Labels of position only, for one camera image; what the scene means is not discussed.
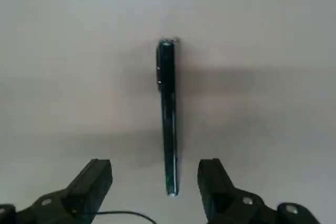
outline white surface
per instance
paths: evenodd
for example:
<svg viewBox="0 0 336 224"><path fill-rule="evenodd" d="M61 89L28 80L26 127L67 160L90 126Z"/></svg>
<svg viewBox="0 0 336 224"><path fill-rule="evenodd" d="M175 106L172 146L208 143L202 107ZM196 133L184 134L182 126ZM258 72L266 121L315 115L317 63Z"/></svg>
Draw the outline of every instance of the white surface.
<svg viewBox="0 0 336 224"><path fill-rule="evenodd" d="M0 0L0 202L19 208L111 158L102 210L204 223L196 172L219 157L276 207L334 221L333 0ZM165 196L157 39L179 36L182 181ZM145 223L126 216L96 224Z"/></svg>

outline white wall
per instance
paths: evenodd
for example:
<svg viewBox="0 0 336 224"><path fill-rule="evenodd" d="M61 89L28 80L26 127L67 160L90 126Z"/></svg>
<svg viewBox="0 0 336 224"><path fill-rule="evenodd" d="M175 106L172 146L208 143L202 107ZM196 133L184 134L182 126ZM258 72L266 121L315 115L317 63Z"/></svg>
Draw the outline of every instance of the white wall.
<svg viewBox="0 0 336 224"><path fill-rule="evenodd" d="M111 158L102 209L204 223L196 173L334 218L334 0L0 0L0 202L24 208ZM165 196L155 44L182 40L181 193ZM95 223L145 223L132 217Z"/></svg>

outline black cable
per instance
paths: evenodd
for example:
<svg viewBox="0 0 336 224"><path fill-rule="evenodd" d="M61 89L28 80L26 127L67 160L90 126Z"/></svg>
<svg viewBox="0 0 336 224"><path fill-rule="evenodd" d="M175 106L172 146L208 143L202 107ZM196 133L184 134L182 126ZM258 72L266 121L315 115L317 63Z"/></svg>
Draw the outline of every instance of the black cable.
<svg viewBox="0 0 336 224"><path fill-rule="evenodd" d="M148 217L147 215L141 214L139 212L134 212L134 211L102 211L102 212L97 212L95 213L96 215L134 215L134 216L138 216L141 218L144 218L145 220L149 221L151 224L158 224L155 220L153 220L152 218Z"/></svg>

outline gray background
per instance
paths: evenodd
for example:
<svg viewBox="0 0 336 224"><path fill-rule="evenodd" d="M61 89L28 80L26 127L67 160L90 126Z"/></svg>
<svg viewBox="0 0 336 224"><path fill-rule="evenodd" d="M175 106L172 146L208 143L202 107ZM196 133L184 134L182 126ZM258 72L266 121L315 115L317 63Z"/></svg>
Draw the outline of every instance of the gray background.
<svg viewBox="0 0 336 224"><path fill-rule="evenodd" d="M197 165L218 157L269 206L299 202L332 223L335 15L334 0L0 0L0 202L22 209L110 158L102 210L204 223ZM155 84L162 36L182 41L175 199Z"/></svg>

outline screw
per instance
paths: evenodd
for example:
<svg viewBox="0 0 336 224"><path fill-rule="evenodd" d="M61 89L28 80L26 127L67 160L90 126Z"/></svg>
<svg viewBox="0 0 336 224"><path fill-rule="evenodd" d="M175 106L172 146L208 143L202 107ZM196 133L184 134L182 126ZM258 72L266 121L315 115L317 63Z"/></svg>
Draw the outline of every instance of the screw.
<svg viewBox="0 0 336 224"><path fill-rule="evenodd" d="M248 205L252 205L253 204L253 200L251 198L248 198L248 197L244 197L243 198L243 202L245 204L248 204Z"/></svg>
<svg viewBox="0 0 336 224"><path fill-rule="evenodd" d="M44 201L42 201L41 205L45 206L51 203L51 199L45 199Z"/></svg>
<svg viewBox="0 0 336 224"><path fill-rule="evenodd" d="M299 212L296 206L293 206L293 205L287 205L286 210L290 212L291 214L295 214L295 215L297 215Z"/></svg>

